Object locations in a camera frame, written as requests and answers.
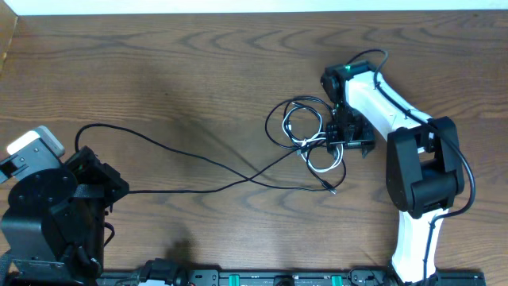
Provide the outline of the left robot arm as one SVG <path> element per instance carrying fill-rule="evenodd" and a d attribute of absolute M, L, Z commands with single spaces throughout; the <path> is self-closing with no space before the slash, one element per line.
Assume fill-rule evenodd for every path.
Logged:
<path fill-rule="evenodd" d="M 35 140 L 1 163 L 16 178 L 1 231 L 10 250 L 2 283 L 95 285 L 104 270 L 105 217 L 129 192 L 119 172 L 88 147 L 66 162 Z"/>

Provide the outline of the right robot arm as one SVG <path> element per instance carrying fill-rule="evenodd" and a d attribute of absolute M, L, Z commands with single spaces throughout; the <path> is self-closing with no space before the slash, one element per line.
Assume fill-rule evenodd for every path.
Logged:
<path fill-rule="evenodd" d="M 366 60 L 327 67 L 321 86 L 334 105 L 325 127 L 329 153 L 367 154 L 375 132 L 386 141 L 386 186 L 399 213 L 392 271 L 400 284 L 429 280 L 441 228 L 435 218 L 446 215 L 464 189 L 455 124 L 411 106 Z"/>

